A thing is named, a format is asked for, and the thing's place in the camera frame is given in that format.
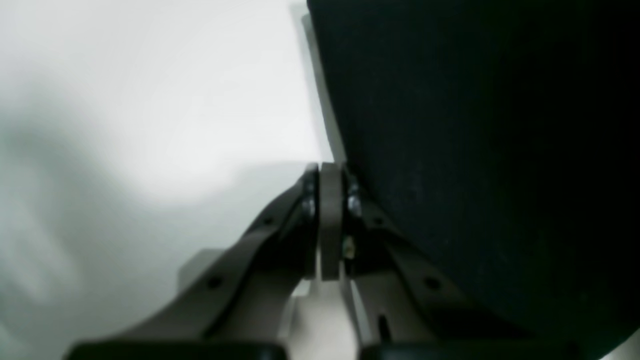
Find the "left gripper left finger view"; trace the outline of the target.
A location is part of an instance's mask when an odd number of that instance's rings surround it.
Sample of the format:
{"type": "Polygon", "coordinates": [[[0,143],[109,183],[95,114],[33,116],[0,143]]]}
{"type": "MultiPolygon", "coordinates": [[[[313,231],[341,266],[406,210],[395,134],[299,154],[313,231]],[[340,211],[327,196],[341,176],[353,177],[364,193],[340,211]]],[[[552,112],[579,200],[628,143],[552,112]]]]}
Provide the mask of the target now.
{"type": "Polygon", "coordinates": [[[278,332],[295,287],[313,275],[318,187],[311,163],[169,305],[113,337],[77,344],[67,359],[288,359],[278,332]]]}

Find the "left gripper right finger view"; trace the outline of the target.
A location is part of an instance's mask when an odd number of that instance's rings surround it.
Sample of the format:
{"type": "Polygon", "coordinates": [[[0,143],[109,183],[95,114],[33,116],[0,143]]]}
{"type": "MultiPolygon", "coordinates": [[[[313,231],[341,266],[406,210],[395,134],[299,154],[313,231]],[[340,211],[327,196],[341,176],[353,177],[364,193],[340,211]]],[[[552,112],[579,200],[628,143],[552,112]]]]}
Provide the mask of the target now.
{"type": "Polygon", "coordinates": [[[548,360],[551,344],[478,305],[342,169],[345,275],[361,360],[548,360]]]}

